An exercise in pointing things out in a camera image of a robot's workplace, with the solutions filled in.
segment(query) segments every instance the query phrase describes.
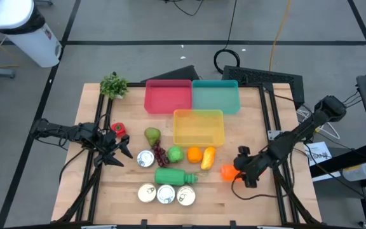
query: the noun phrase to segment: green plant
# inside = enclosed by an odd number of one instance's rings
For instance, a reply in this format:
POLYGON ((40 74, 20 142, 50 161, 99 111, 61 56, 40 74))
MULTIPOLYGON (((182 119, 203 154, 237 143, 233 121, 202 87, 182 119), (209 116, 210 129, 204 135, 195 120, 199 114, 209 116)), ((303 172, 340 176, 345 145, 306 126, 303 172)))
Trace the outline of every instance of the green plant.
POLYGON ((108 96, 110 99, 115 99, 117 95, 122 97, 128 92, 126 87, 127 80, 119 78, 116 73, 111 73, 109 76, 104 76, 100 83, 100 93, 108 96))

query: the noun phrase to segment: can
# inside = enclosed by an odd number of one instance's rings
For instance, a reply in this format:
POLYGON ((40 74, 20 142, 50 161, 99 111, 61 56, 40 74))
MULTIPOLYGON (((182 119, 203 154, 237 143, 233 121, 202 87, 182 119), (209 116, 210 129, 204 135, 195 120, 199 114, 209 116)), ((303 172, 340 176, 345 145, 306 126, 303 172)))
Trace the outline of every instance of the can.
POLYGON ((177 190, 177 201, 183 206, 189 206, 196 200, 194 189, 188 185, 182 186, 177 190))
POLYGON ((144 203, 149 203, 154 200, 156 196, 156 188, 151 183, 143 184, 138 190, 138 198, 144 203))
POLYGON ((175 195, 175 189, 168 184, 164 184, 159 187, 157 198, 162 204, 170 204, 175 199, 175 195))
POLYGON ((147 168, 153 164, 155 156, 152 151, 144 150, 138 154, 137 161, 139 166, 147 168))

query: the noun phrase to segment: wooden tabletop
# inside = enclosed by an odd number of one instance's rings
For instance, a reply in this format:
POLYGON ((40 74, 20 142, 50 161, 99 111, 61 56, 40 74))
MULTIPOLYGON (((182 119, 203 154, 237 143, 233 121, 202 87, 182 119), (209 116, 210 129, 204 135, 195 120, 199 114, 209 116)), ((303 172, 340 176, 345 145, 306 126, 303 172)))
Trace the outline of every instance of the wooden tabletop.
MULTIPOLYGON (((274 91, 277 95, 292 97, 288 84, 276 84, 274 91)), ((84 85, 75 123, 94 121, 98 95, 99 84, 84 85)), ((267 144, 261 99, 257 88, 240 88, 240 111, 236 115, 224 116, 226 141, 224 145, 217 148, 214 165, 210 171, 201 171, 199 163, 189 163, 186 158, 170 166, 199 175, 198 183, 193 185, 196 201, 189 207, 180 205, 176 200, 165 205, 156 199, 147 204, 138 199, 137 192, 140 185, 146 182, 154 183, 154 171, 158 167, 156 163, 150 168, 141 168, 137 164, 138 153, 150 148, 144 137, 144 130, 147 127, 160 129, 161 146, 166 150, 173 146, 173 115, 148 114, 144 109, 144 97, 144 87, 132 87, 129 88, 129 93, 124 99, 113 101, 111 123, 124 123, 130 135, 128 148, 134 159, 129 159, 119 152, 116 158, 124 163, 124 167, 111 165, 103 167, 94 223, 138 225, 141 219, 147 219, 150 225, 228 225, 230 220, 235 220, 237 225, 280 225, 276 198, 259 197, 247 201, 240 200, 231 192, 231 183, 223 182, 220 178, 221 165, 232 164, 238 153, 238 146, 248 146, 251 154, 256 154, 267 144)), ((266 99, 270 110, 267 93, 266 99)), ((276 103, 282 129, 292 130, 297 125, 293 103, 281 98, 276 98, 276 103)), ((271 112, 269 117, 271 126, 274 127, 271 112)), ((302 144, 298 144, 297 148, 303 150, 302 144)), ((79 150, 80 145, 72 143, 67 160, 79 150)), ((52 220, 61 217, 79 194, 86 158, 87 153, 84 153, 63 173, 52 220)), ((307 158, 295 150, 293 165, 296 195, 312 216, 321 220, 307 158)), ((243 197, 260 193, 276 195, 271 170, 266 170, 260 179, 258 188, 245 188, 243 182, 237 182, 234 188, 243 197)), ((89 204, 90 196, 86 198, 83 219, 87 218, 89 204)), ((287 198, 285 198, 285 205, 287 219, 291 221, 287 198)))

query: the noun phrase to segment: clear yellow container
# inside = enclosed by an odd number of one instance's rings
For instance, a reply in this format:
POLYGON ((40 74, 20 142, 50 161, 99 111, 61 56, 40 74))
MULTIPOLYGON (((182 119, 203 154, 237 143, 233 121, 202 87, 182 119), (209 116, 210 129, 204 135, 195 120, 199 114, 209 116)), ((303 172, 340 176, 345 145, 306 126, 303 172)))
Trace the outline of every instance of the clear yellow container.
POLYGON ((175 110, 173 143, 177 146, 221 146, 224 144, 221 110, 175 110))

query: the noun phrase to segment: green pear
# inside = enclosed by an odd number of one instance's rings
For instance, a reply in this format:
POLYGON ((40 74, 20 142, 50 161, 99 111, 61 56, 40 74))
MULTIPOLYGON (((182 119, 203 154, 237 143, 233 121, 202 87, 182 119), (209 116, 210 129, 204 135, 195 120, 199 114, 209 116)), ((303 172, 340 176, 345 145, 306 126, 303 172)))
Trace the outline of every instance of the green pear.
POLYGON ((149 144, 153 146, 156 143, 156 141, 160 139, 160 130, 153 127, 149 127, 145 130, 145 137, 149 142, 149 144))

